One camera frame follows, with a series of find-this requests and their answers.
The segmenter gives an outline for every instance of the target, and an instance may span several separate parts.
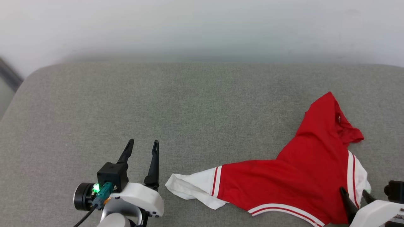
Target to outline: white backdrop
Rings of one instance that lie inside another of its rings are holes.
[[[404,66],[403,0],[0,0],[0,57]]]

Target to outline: black cable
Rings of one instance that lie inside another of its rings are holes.
[[[86,216],[84,216],[79,222],[77,222],[77,224],[75,224],[73,227],[77,227],[79,225],[81,225],[81,223],[83,223],[89,216],[90,214],[97,208],[97,204],[93,206],[93,208],[91,208],[91,210],[86,214]]]

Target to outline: white stripe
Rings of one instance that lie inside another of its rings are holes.
[[[291,211],[287,211],[287,210],[283,210],[283,209],[277,209],[277,208],[288,209],[288,210],[296,212],[297,214],[294,213],[294,212],[291,212]],[[322,221],[320,221],[318,218],[316,218],[315,216],[307,213],[306,211],[301,210],[299,208],[296,208],[294,206],[289,206],[289,205],[285,205],[285,204],[277,204],[277,203],[268,203],[268,204],[262,204],[260,206],[254,207],[251,210],[249,210],[248,212],[251,214],[251,213],[253,213],[253,212],[257,211],[257,210],[261,210],[261,211],[259,211],[257,213],[254,213],[253,216],[262,214],[262,213],[267,212],[267,211],[280,211],[280,212],[285,212],[285,213],[294,215],[294,216],[299,217],[299,218],[301,218],[303,220],[306,220],[307,222],[309,222],[310,224],[312,224],[314,226],[317,226],[317,224],[319,224],[321,226],[324,226],[324,223]]]
[[[216,181],[215,181],[215,192],[213,193],[214,197],[217,197],[219,194],[219,185],[220,185],[220,175],[222,174],[222,166],[217,167],[216,172]]]
[[[352,178],[353,174],[354,174],[354,155],[350,151],[348,151],[348,169],[347,169],[348,194],[351,201],[355,204],[354,179]]]

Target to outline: green led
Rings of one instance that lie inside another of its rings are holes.
[[[100,185],[99,185],[99,184],[94,184],[94,186],[93,186],[93,192],[99,193],[99,191],[100,191]]]

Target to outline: gray fabric surface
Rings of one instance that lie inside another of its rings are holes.
[[[0,122],[2,226],[73,226],[73,193],[95,182],[135,139],[128,177],[142,183],[160,141],[158,226],[311,226],[280,212],[251,217],[231,204],[211,210],[165,187],[172,173],[274,159],[310,104],[328,91],[365,137],[350,150],[387,199],[404,181],[404,69],[385,65],[75,63],[34,72]],[[82,225],[96,226],[101,212]]]

